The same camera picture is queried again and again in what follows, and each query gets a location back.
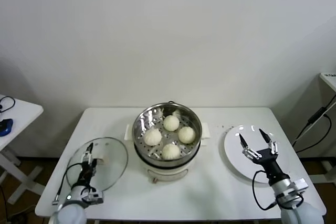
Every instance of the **robotic arm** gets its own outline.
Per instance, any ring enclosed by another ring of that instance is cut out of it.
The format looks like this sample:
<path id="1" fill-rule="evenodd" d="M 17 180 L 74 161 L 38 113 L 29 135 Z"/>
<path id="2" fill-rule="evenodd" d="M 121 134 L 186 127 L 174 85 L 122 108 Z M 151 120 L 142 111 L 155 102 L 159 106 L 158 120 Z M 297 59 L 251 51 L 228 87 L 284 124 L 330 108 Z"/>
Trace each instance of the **robotic arm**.
<path id="1" fill-rule="evenodd" d="M 275 201 L 272 204 L 265 209 L 259 203 L 257 203 L 258 206 L 262 210 L 268 210 L 278 205 L 283 224 L 323 224 L 321 213 L 310 204 L 303 202 L 302 194 L 308 188 L 306 181 L 303 178 L 294 182 L 290 180 L 290 177 L 281 170 L 276 161 L 278 157 L 277 143 L 273 142 L 264 131 L 261 129 L 259 131 L 268 144 L 268 148 L 261 151 L 254 151 L 249 148 L 243 136 L 239 135 L 243 154 L 253 163 L 264 168 L 269 180 L 268 184 L 274 191 Z"/>
<path id="2" fill-rule="evenodd" d="M 71 192 L 65 202 L 52 215 L 49 224 L 85 224 L 87 219 L 84 209 L 91 205 L 103 203 L 103 193 L 90 186 L 97 166 L 97 159 L 92 159 L 92 149 L 93 143 L 89 145 L 82 155 L 82 170 L 77 182 L 71 187 Z M 58 204 L 59 193 L 60 190 L 53 201 L 53 205 Z"/>

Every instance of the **white table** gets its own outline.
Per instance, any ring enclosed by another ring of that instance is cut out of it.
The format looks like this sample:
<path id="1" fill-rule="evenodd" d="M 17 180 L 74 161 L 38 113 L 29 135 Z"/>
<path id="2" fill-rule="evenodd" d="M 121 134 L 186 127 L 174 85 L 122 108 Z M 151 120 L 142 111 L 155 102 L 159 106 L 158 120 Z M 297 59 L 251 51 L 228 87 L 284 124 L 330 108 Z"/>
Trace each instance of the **white table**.
<path id="1" fill-rule="evenodd" d="M 0 114 L 0 120 L 13 119 L 14 121 L 12 131 L 8 135 L 0 137 L 0 166 L 6 170 L 0 177 L 0 183 L 4 180 L 7 173 L 10 173 L 22 183 L 9 197 L 8 202 L 11 204 L 14 204 L 25 190 L 33 191 L 39 195 L 41 195 L 44 190 L 43 185 L 34 182 L 34 179 L 42 171 L 42 168 L 37 166 L 28 176 L 26 176 L 16 167 L 16 165 L 18 166 L 20 164 L 20 160 L 17 159 L 13 151 L 7 146 L 20 132 L 42 114 L 43 108 L 40 105 L 18 99 L 15 99 L 15 101 L 15 106 L 12 109 Z M 12 104 L 13 101 L 8 98 L 1 102 L 3 110 Z"/>
<path id="2" fill-rule="evenodd" d="M 306 202 L 326 214 L 326 208 L 298 156 L 291 147 L 273 113 L 268 108 L 193 108 L 202 122 L 207 122 L 211 138 L 202 146 L 196 163 L 183 179 L 150 183 L 132 142 L 126 141 L 129 164 L 120 180 L 105 192 L 104 203 L 86 209 L 88 219 L 95 220 L 259 220 L 280 218 L 280 210 L 260 210 L 252 195 L 251 181 L 234 171 L 223 155 L 223 133 L 233 125 L 262 125 L 279 137 L 280 151 L 288 152 L 288 173 L 293 180 L 303 177 L 309 189 Z M 133 123 L 142 108 L 89 108 L 83 113 L 72 137 L 44 190 L 36 215 L 51 216 L 52 206 L 67 163 L 83 143 L 103 136 L 123 139 L 126 125 Z M 69 193 L 64 183 L 61 200 Z M 274 200 L 267 185 L 256 185 L 260 203 Z"/>

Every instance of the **white cable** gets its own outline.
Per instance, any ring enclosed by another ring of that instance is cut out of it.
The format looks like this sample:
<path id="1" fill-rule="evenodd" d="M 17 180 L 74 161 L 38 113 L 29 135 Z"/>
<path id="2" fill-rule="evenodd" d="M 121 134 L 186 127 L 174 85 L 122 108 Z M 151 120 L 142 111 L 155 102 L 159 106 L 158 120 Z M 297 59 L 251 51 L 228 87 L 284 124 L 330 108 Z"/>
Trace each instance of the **white cable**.
<path id="1" fill-rule="evenodd" d="M 313 128 L 314 127 L 314 125 L 321 119 L 321 117 L 323 117 L 324 116 L 324 114 L 326 114 L 332 107 L 334 107 L 334 105 L 336 104 L 336 102 L 334 102 L 329 108 L 327 108 L 327 110 L 311 125 L 311 126 L 309 126 L 308 127 L 308 129 L 306 129 L 302 134 L 301 134 L 301 136 L 298 138 L 298 139 L 296 139 L 293 143 L 292 143 L 292 146 L 296 143 L 296 142 L 298 142 L 308 131 L 310 131 L 310 129 L 311 128 Z"/>
<path id="2" fill-rule="evenodd" d="M 13 216 L 15 216 L 15 215 L 19 215 L 19 214 L 21 214 L 21 213 L 27 211 L 27 210 L 28 210 L 29 208 L 31 208 L 31 207 L 36 207 L 36 205 L 31 205 L 31 206 L 27 207 L 26 209 L 24 209 L 24 210 L 22 210 L 22 211 L 20 211 L 20 212 L 17 212 L 17 213 L 15 213 L 15 214 L 13 214 L 13 215 L 8 216 L 8 218 L 13 217 Z"/>

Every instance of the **computer mouse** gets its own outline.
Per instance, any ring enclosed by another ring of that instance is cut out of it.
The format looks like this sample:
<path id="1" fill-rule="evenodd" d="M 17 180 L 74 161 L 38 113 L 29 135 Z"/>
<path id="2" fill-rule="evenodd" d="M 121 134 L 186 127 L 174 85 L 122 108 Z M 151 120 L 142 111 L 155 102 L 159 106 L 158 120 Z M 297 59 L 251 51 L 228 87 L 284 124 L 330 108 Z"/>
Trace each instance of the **computer mouse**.
<path id="1" fill-rule="evenodd" d="M 12 131 L 13 119 L 3 119 L 0 122 L 0 137 L 6 136 Z"/>

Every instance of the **black cable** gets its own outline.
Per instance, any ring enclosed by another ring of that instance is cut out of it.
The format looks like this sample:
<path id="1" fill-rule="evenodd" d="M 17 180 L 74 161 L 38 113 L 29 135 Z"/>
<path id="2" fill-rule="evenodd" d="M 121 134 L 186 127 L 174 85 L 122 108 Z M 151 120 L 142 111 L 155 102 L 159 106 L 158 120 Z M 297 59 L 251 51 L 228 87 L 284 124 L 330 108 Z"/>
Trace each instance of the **black cable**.
<path id="1" fill-rule="evenodd" d="M 327 118 L 328 121 L 329 121 L 329 128 L 328 128 L 326 134 L 325 134 L 325 135 L 324 135 L 324 136 L 323 136 L 317 143 L 315 143 L 315 144 L 313 144 L 313 145 L 310 145 L 310 146 L 308 146 L 308 147 L 306 147 L 306 148 L 304 148 L 304 149 L 302 149 L 302 150 L 300 150 L 300 151 L 297 151 L 296 153 L 303 152 L 303 151 L 305 151 L 305 150 L 308 150 L 308 149 L 310 149 L 310 148 L 312 148 L 312 147 L 318 145 L 319 143 L 321 143 L 321 142 L 328 136 L 328 134 L 329 134 L 329 132 L 330 132 L 330 130 L 331 130 L 331 127 L 332 127 L 332 122 L 331 122 L 330 117 L 328 117 L 327 114 L 324 114 L 323 116 L 324 116 L 325 118 Z"/>
<path id="2" fill-rule="evenodd" d="M 75 164 L 72 164 L 72 165 L 70 165 L 70 166 L 65 170 L 65 173 L 63 174 L 62 182 L 61 182 L 61 184 L 60 184 L 60 186 L 59 186 L 59 189 L 58 189 L 58 191 L 57 191 L 57 194 L 58 194 L 58 195 L 60 195 L 60 193 L 61 193 L 61 191 L 62 191 L 62 185 L 63 185 L 64 178 L 65 178 L 65 176 L 67 175 L 68 170 L 69 170 L 70 168 L 76 166 L 76 165 L 81 165 L 81 164 L 82 164 L 82 163 L 75 163 Z"/>
<path id="3" fill-rule="evenodd" d="M 302 194 L 298 194 L 298 196 L 301 198 L 301 200 L 300 200 L 299 203 L 296 204 L 296 206 L 295 206 L 296 208 L 298 208 L 299 206 L 301 206 L 302 203 L 303 203 L 303 201 L 305 200 L 305 199 L 303 198 Z M 283 204 L 281 204 L 281 203 L 279 202 L 279 200 L 278 200 L 277 197 L 275 198 L 275 201 L 277 202 L 277 204 L 278 204 L 279 207 L 281 207 L 281 208 L 283 208 L 283 209 L 286 209 L 286 210 L 293 210 L 293 207 L 286 207 L 286 206 L 284 206 Z"/>
<path id="4" fill-rule="evenodd" d="M 31 210 L 31 211 L 28 211 L 28 212 L 26 212 L 26 214 L 30 214 L 30 213 L 32 213 L 32 212 L 35 212 L 35 210 L 33 209 L 33 210 Z"/>
<path id="5" fill-rule="evenodd" d="M 327 106 L 325 106 L 326 108 L 329 107 L 329 105 L 332 103 L 332 101 L 336 98 L 336 95 L 334 95 L 333 98 L 331 98 L 330 102 L 327 104 Z"/>
<path id="6" fill-rule="evenodd" d="M 303 134 L 303 132 L 305 131 L 305 129 L 306 129 L 309 125 L 310 125 L 310 124 L 307 123 L 307 124 L 302 128 L 302 130 L 300 131 L 300 133 L 299 133 L 299 135 L 296 137 L 296 139 L 298 139 L 298 138 Z"/>
<path id="7" fill-rule="evenodd" d="M 97 189 L 95 189 L 94 187 L 92 187 L 92 186 L 90 186 L 90 185 L 86 185 L 84 188 L 83 188 L 83 190 L 80 192 L 80 196 L 84 193 L 84 191 L 85 190 L 89 190 L 89 193 L 91 192 L 91 190 L 93 191 L 93 192 L 96 192 L 97 191 Z M 88 202 L 88 201 L 86 201 L 86 200 L 84 200 L 84 199 L 82 199 L 82 201 L 85 203 L 85 204 L 88 204 L 88 205 L 90 205 L 90 202 Z"/>
<path id="8" fill-rule="evenodd" d="M 254 173 L 254 176 L 253 176 L 253 179 L 252 179 L 252 192 L 253 192 L 253 197 L 254 197 L 254 200 L 256 201 L 258 207 L 259 207 L 261 210 L 263 210 L 263 211 L 267 211 L 267 210 L 271 209 L 272 207 L 274 207 L 274 206 L 276 205 L 276 203 L 273 202 L 272 204 L 270 204 L 270 205 L 269 205 L 268 207 L 266 207 L 266 208 L 262 207 L 262 206 L 259 204 L 259 202 L 258 202 L 258 200 L 257 200 L 257 197 L 256 197 L 256 192 L 255 192 L 255 190 L 254 190 L 254 182 L 255 182 L 255 179 L 256 179 L 256 176 L 257 176 L 258 173 L 266 173 L 266 172 L 263 171 L 263 170 L 259 170 L 259 171 L 257 171 L 256 173 Z"/>
<path id="9" fill-rule="evenodd" d="M 2 197 L 4 198 L 5 213 L 6 213 L 6 222 L 8 222 L 7 201 L 6 201 L 4 190 L 3 190 L 3 188 L 2 188 L 1 185 L 0 185 L 0 190 L 1 190 L 1 193 L 2 193 Z"/>
<path id="10" fill-rule="evenodd" d="M 1 102 L 4 100 L 4 99 L 6 99 L 6 98 L 10 98 L 12 101 L 13 101 L 13 104 L 12 104 L 12 106 L 10 106 L 9 108 L 6 108 L 6 109 L 4 109 L 4 110 L 1 110 L 2 109 L 2 106 L 1 106 Z M 5 111 L 7 111 L 7 110 L 10 110 L 12 107 L 14 107 L 15 106 L 15 99 L 13 98 L 13 97 L 9 97 L 9 96 L 6 96 L 6 97 L 2 97 L 1 99 L 0 99 L 0 113 L 3 113 L 3 112 L 5 112 Z"/>
<path id="11" fill-rule="evenodd" d="M 26 213 L 22 212 L 21 214 L 11 216 L 8 221 L 13 224 L 27 224 L 28 216 Z"/>
<path id="12" fill-rule="evenodd" d="M 327 106 L 325 107 L 321 107 L 317 112 L 315 112 L 314 115 L 312 115 L 309 119 L 308 119 L 308 122 L 307 124 L 303 127 L 303 129 L 300 131 L 299 135 L 295 138 L 298 139 L 302 134 L 303 132 L 305 131 L 305 129 L 313 124 L 314 122 L 316 122 L 328 109 L 329 105 L 332 103 L 332 101 L 336 98 L 336 94 L 333 96 L 333 98 L 331 98 L 331 100 L 328 102 Z M 297 142 L 294 142 L 292 144 L 292 146 L 294 147 L 296 145 Z"/>

